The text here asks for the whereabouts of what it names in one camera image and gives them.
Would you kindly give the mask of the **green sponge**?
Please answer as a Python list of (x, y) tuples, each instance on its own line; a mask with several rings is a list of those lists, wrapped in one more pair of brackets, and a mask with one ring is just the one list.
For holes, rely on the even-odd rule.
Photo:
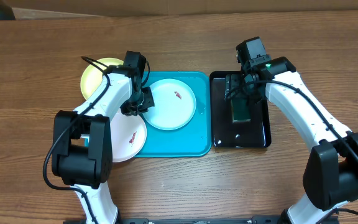
[(235, 98), (231, 100), (232, 105), (232, 121), (234, 123), (250, 121), (249, 109), (247, 107), (247, 100)]

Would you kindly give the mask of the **light blue plate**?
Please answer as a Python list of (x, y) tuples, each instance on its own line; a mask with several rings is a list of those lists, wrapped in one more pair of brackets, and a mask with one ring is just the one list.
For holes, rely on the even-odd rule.
[(193, 90), (183, 81), (162, 79), (150, 85), (155, 106), (143, 114), (153, 127), (173, 131), (190, 122), (196, 111)]

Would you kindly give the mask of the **pink plate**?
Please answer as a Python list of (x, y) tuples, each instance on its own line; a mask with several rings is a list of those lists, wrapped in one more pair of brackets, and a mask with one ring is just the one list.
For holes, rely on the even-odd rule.
[(111, 123), (112, 162), (124, 162), (136, 156), (145, 144), (147, 128), (140, 116), (117, 112)]

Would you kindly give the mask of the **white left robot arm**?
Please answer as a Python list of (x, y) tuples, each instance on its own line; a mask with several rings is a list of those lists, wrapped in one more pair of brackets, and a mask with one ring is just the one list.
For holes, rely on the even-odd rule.
[(94, 93), (73, 111), (59, 111), (54, 119), (53, 144), (43, 167), (52, 166), (62, 187), (74, 191), (85, 211), (86, 223), (119, 223), (119, 210), (112, 201), (108, 178), (112, 166), (111, 120), (120, 111), (136, 116), (154, 105), (151, 91), (143, 86), (143, 65), (110, 65)]

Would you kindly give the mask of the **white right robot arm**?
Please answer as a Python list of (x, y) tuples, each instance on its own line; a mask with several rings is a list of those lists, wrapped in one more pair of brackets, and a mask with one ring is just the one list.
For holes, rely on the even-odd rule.
[(284, 210), (278, 223), (324, 223), (358, 199), (358, 132), (342, 124), (309, 91), (285, 57), (238, 55), (241, 74), (227, 79), (225, 99), (267, 99), (299, 132), (309, 159), (304, 196)]

